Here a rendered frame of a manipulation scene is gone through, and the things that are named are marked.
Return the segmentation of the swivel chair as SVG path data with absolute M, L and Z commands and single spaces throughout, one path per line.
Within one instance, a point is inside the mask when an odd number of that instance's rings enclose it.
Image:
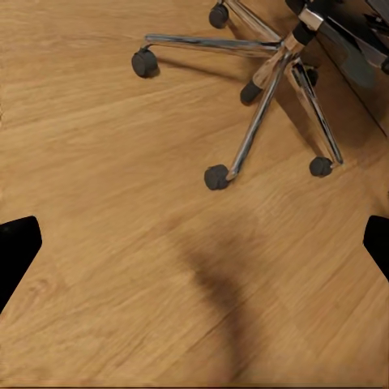
M 284 2 L 300 20 L 287 36 L 281 35 L 249 7 L 242 4 L 241 0 L 218 0 L 208 14 L 208 20 L 212 25 L 219 27 L 228 20 L 229 12 L 226 7 L 228 5 L 259 40 L 243 41 L 147 33 L 140 51 L 134 53 L 132 57 L 132 68 L 138 75 L 145 75 L 158 67 L 155 54 L 148 49 L 152 45 L 264 60 L 257 72 L 252 75 L 252 80 L 241 91 L 241 98 L 246 103 L 253 101 L 261 92 L 263 95 L 231 169 L 217 165 L 205 172 L 205 182 L 212 190 L 229 186 L 231 179 L 241 172 L 282 74 L 286 75 L 331 156 L 331 160 L 325 157 L 312 160 L 310 163 L 312 174 L 328 176 L 333 169 L 343 164 L 343 157 L 313 89 L 318 78 L 316 70 L 322 65 L 322 61 L 304 51 L 317 33 L 343 50 L 348 58 L 341 63 L 341 72 L 363 88 L 372 88 L 374 82 L 375 74 L 370 66 L 379 67 L 389 75 L 389 48 L 375 35 L 378 33 L 389 38 L 389 0 L 284 0 Z

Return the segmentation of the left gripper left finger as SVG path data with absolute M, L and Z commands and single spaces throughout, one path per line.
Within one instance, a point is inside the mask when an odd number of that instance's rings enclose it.
M 0 224 L 0 313 L 41 247 L 35 216 Z

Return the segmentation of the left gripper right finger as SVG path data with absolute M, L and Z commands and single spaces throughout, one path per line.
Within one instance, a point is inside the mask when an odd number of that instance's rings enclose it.
M 389 281 L 389 219 L 372 215 L 365 228 L 363 243 Z

